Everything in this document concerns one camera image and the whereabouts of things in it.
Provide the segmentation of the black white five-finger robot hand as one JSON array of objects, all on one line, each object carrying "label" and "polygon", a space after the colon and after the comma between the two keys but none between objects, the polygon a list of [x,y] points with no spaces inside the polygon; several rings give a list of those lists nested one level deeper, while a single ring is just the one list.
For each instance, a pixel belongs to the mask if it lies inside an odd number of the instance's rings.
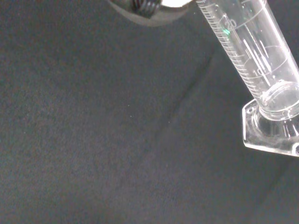
[{"label": "black white five-finger robot hand", "polygon": [[148,27],[169,24],[194,5],[193,0],[109,0],[108,3],[128,20]]}]

